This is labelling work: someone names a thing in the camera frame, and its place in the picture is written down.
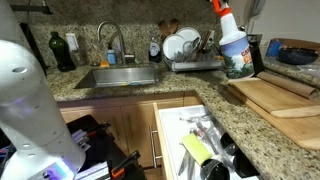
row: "soap dispenser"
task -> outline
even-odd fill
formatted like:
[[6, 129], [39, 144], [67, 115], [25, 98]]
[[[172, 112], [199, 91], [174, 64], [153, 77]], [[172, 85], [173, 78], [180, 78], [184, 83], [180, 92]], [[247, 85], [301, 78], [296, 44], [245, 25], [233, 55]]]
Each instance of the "soap dispenser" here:
[[109, 64], [117, 64], [116, 53], [112, 49], [111, 43], [108, 43], [107, 59], [108, 59]]
[[149, 47], [149, 61], [159, 63], [161, 62], [161, 50], [159, 43], [156, 42], [154, 35], [151, 38], [151, 43]]

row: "dish soap bottle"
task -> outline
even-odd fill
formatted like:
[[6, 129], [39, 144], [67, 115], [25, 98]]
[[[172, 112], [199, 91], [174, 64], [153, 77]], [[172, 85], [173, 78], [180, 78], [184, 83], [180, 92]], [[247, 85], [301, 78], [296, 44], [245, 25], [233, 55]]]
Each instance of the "dish soap bottle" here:
[[76, 67], [71, 60], [67, 42], [59, 36], [58, 32], [51, 32], [51, 36], [49, 47], [57, 60], [59, 71], [68, 72], [74, 70]]
[[253, 76], [254, 67], [246, 33], [238, 30], [231, 9], [225, 0], [214, 0], [213, 7], [221, 16], [222, 39], [219, 44], [227, 69], [227, 77], [239, 79]]
[[114, 50], [111, 47], [111, 43], [108, 43], [107, 59], [109, 64], [117, 64], [117, 57]]
[[151, 43], [149, 47], [149, 61], [159, 63], [161, 62], [161, 50], [159, 43], [157, 43], [155, 39], [155, 33], [154, 31], [151, 32]]

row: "orange spray nozzle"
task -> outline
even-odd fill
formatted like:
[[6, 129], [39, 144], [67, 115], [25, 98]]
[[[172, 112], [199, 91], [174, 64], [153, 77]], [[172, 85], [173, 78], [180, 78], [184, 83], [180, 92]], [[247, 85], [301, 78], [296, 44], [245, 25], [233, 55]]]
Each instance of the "orange spray nozzle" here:
[[224, 16], [231, 13], [231, 9], [226, 2], [223, 0], [213, 0], [213, 9], [216, 14], [219, 16]]

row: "bowl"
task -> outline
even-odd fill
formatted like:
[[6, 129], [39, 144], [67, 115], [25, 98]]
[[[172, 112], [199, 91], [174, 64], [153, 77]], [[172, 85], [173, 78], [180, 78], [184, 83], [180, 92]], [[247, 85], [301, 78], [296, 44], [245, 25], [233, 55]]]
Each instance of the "bowl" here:
[[318, 59], [318, 57], [319, 55], [316, 50], [298, 47], [280, 48], [278, 54], [278, 60], [280, 62], [291, 65], [310, 64]]

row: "bottle label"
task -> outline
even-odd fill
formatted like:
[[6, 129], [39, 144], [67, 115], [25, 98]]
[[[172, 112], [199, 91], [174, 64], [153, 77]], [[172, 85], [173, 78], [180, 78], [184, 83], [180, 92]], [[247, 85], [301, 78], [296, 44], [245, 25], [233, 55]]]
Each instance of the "bottle label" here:
[[251, 53], [247, 37], [221, 46], [227, 77], [239, 79], [254, 74]]
[[107, 59], [108, 59], [109, 64], [117, 64], [117, 58], [114, 53], [108, 53]]

